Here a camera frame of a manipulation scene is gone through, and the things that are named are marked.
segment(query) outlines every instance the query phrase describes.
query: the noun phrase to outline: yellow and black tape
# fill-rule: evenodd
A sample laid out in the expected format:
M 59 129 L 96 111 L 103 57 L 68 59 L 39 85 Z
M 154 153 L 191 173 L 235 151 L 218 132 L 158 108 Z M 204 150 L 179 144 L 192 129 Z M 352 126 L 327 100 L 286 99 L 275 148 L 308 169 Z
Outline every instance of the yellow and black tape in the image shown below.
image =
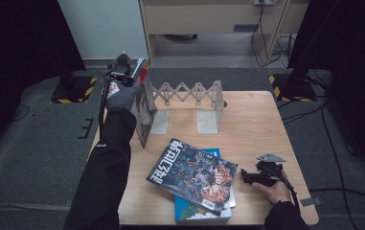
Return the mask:
M 274 90 L 275 97 L 277 98 L 278 102 L 312 102 L 315 101 L 314 98 L 308 97 L 288 97 L 282 94 L 278 83 L 275 80 L 274 76 L 269 76 L 269 82 L 272 85 L 272 89 Z
M 89 99 L 90 94 L 92 93 L 97 80 L 98 80 L 98 78 L 90 78 L 90 82 L 88 83 L 87 88 L 84 91 L 84 95 L 82 95 L 81 97 L 78 97 L 75 99 L 59 98 L 56 100 L 51 100 L 51 103 L 53 103 L 53 104 L 85 103 Z

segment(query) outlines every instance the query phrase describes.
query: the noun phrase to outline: wooden table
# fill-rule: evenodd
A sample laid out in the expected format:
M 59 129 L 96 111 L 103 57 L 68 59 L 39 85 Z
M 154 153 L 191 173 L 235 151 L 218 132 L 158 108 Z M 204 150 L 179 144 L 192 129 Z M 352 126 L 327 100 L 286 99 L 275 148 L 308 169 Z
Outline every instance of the wooden table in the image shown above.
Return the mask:
M 223 92 L 223 97 L 228 105 L 224 108 L 220 120 L 219 134 L 197 134 L 194 101 L 187 100 L 182 103 L 175 97 L 168 107 L 170 120 L 167 134 L 151 134 L 145 149 L 142 148 L 137 134 L 134 134 L 130 141 L 132 158 L 128 184 L 119 209 L 122 225 L 176 224 L 172 195 L 146 181 L 149 171 L 171 138 L 177 138 L 201 149 L 219 148 L 222 158 L 239 164 L 233 183 L 237 203 L 232 209 L 233 216 L 222 223 L 194 224 L 262 225 L 272 205 L 264 194 L 243 182 L 240 169 L 256 173 L 255 165 L 258 163 L 256 157 L 269 152 L 286 159 L 283 163 L 284 169 L 298 194 L 298 199 L 310 197 L 271 93 L 227 91 Z M 159 99 L 156 104 L 158 108 L 165 107 L 163 101 Z M 307 224 L 316 224 L 319 220 L 314 206 L 301 205 L 301 214 Z

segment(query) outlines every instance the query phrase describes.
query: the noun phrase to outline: white cabinet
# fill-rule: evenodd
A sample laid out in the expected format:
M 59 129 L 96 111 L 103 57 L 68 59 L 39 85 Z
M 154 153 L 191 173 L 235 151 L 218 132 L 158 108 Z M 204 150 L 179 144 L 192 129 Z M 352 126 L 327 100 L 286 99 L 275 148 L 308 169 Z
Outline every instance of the white cabinet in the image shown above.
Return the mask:
M 148 58 L 138 0 L 58 0 L 84 60 Z

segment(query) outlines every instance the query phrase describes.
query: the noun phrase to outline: power outlet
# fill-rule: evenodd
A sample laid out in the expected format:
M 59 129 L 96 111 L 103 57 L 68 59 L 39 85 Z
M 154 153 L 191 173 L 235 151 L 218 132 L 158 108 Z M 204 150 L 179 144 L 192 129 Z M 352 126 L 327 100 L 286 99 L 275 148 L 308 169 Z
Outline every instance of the power outlet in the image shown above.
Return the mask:
M 260 6 L 263 4 L 264 6 L 274 6 L 277 5 L 278 0 L 254 0 L 255 6 Z

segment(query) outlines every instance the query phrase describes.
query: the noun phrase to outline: illustrated cover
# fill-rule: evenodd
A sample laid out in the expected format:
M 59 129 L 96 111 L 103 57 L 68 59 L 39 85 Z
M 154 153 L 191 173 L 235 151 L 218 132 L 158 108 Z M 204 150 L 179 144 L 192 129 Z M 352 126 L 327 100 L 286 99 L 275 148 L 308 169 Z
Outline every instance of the illustrated cover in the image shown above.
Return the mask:
M 137 67 L 135 68 L 132 77 L 136 82 L 141 84 L 141 88 L 134 98 L 134 104 L 130 111 L 137 119 L 137 126 L 135 129 L 141 145 L 145 148 L 155 114 L 158 111 L 148 77 L 147 60 L 143 58 L 138 60 Z
M 203 149 L 204 151 L 212 154 L 213 156 L 220 157 L 219 149 Z M 229 219 L 232 216 L 231 208 L 236 205 L 234 199 L 233 188 L 230 188 L 230 198 L 223 206 L 220 216 L 208 212 L 202 208 L 199 208 L 187 200 L 175 196 L 175 222 L 188 222 L 188 221 L 199 221 L 199 220 L 222 220 Z
M 236 171 L 236 164 L 172 138 L 147 181 L 220 216 Z

